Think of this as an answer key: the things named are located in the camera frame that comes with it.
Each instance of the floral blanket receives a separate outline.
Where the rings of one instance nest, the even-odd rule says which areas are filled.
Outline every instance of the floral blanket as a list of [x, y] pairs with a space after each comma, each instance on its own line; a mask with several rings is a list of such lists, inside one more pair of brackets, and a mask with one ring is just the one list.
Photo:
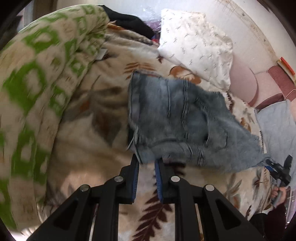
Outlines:
[[[160, 57], [143, 36], [113, 24], [107, 28], [102, 48], [107, 53], [94, 62], [64, 112], [48, 169], [44, 220], [80, 185], [101, 185], [129, 165], [126, 151], [128, 85], [135, 69], [165, 77], [183, 78], [209, 91], [218, 88]], [[236, 119], [252, 134], [260, 136], [254, 109], [229, 92], [222, 92]], [[262, 167], [239, 173], [221, 173], [193, 166], [173, 166], [177, 175], [191, 184], [213, 184], [248, 219], [269, 203], [270, 175]], [[173, 240], [174, 207], [162, 205], [156, 194], [154, 165], [142, 165], [133, 205], [120, 205], [119, 240]]]
[[36, 203], [61, 116], [108, 21], [101, 7], [62, 9], [28, 25], [0, 54], [0, 217], [10, 229], [40, 223]]

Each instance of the pink cushion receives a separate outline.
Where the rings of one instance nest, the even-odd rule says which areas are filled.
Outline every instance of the pink cushion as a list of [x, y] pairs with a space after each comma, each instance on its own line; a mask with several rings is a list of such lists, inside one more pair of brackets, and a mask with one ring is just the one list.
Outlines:
[[258, 97], [253, 104], [258, 109], [263, 109], [273, 103], [283, 101], [281, 89], [268, 72], [256, 74], [258, 83]]
[[296, 87], [289, 76], [279, 66], [272, 66], [268, 73], [281, 89], [284, 97], [290, 101], [296, 98]]
[[235, 54], [230, 69], [229, 90], [237, 97], [246, 101], [252, 101], [257, 93], [257, 81], [252, 70]]

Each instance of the brown leaf print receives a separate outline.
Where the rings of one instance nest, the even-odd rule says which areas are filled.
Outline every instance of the brown leaf print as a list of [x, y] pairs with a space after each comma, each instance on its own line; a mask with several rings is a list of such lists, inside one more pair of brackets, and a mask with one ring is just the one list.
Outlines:
[[270, 203], [266, 206], [266, 208], [264, 208], [264, 210], [270, 209], [271, 207], [272, 207], [272, 204]]
[[249, 125], [249, 123], [246, 122], [245, 118], [241, 118], [241, 122], [240, 124], [245, 128], [247, 129], [249, 132], [251, 132], [251, 126]]
[[232, 99], [232, 97], [231, 97], [231, 95], [230, 95], [230, 93], [228, 91], [226, 93], [227, 93], [227, 98], [230, 101], [230, 104], [229, 104], [229, 108], [228, 109], [229, 109], [229, 111], [231, 113], [233, 113], [233, 108], [234, 108], [235, 101]]
[[[176, 175], [185, 175], [184, 172], [180, 170], [185, 167], [184, 164], [169, 163], [165, 165], [171, 166]], [[154, 229], [161, 229], [159, 221], [167, 222], [168, 219], [166, 212], [173, 211], [169, 204], [162, 204], [159, 201], [157, 190], [153, 192], [153, 197], [145, 204], [149, 205], [149, 207], [143, 210], [145, 214], [139, 219], [142, 223], [136, 229], [136, 233], [133, 235], [132, 241], [150, 241], [150, 238], [155, 236]]]
[[113, 23], [109, 22], [109, 23], [107, 24], [107, 28], [114, 29], [114, 30], [125, 30], [125, 28], [120, 27], [120, 26], [114, 24], [115, 22], [116, 22], [116, 21], [113, 21]]
[[197, 75], [193, 74], [189, 69], [183, 68], [182, 66], [175, 66], [171, 68], [169, 75], [172, 75], [178, 79], [187, 80], [195, 85], [201, 83], [201, 79]]
[[264, 168], [264, 170], [263, 170], [263, 184], [266, 189], [268, 187], [269, 180], [270, 180], [269, 171], [266, 168]]
[[261, 179], [261, 169], [256, 170], [256, 177], [253, 179], [253, 188], [254, 188], [254, 194], [253, 194], [253, 200], [255, 200], [258, 196], [258, 191], [260, 187], [260, 179]]
[[163, 62], [163, 57], [160, 56], [160, 55], [158, 55], [156, 58], [157, 58], [157, 60], [162, 64], [162, 62]]
[[252, 208], [252, 205], [250, 205], [248, 210], [247, 210], [247, 213], [246, 213], [246, 216], [245, 216], [246, 218], [248, 218], [250, 216], [251, 208]]
[[254, 120], [253, 120], [253, 118], [252, 118], [251, 113], [248, 112], [248, 108], [246, 108], [246, 109], [243, 111], [243, 114], [244, 114], [244, 115], [247, 115], [248, 120], [249, 120], [250, 123], [251, 123], [251, 122], [255, 123]]
[[131, 78], [131, 73], [134, 72], [135, 70], [144, 69], [148, 71], [156, 71], [153, 65], [149, 63], [140, 63], [140, 62], [129, 63], [126, 65], [124, 69], [125, 69], [125, 71], [123, 72], [124, 74], [130, 74], [127, 76], [126, 80]]
[[229, 183], [227, 184], [226, 192], [223, 195], [228, 201], [231, 202], [233, 206], [235, 206], [237, 209], [240, 209], [241, 198], [240, 194], [237, 194], [237, 192], [239, 191], [242, 180], [238, 181], [236, 185], [234, 185], [235, 179], [236, 173], [233, 173], [230, 177]]

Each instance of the white pillow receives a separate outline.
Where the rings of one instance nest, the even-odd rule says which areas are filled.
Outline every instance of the white pillow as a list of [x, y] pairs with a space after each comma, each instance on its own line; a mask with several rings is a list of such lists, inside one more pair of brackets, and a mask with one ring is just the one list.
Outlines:
[[206, 21], [205, 14], [163, 9], [158, 51], [161, 56], [228, 90], [232, 41]]

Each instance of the blue denim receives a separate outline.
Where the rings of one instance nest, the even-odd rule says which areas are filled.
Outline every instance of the blue denim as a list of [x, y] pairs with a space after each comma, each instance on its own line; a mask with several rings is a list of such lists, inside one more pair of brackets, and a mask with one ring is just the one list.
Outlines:
[[221, 93], [185, 80], [134, 72], [129, 85], [131, 143], [140, 163], [163, 158], [238, 172], [264, 158], [259, 138], [243, 128]]

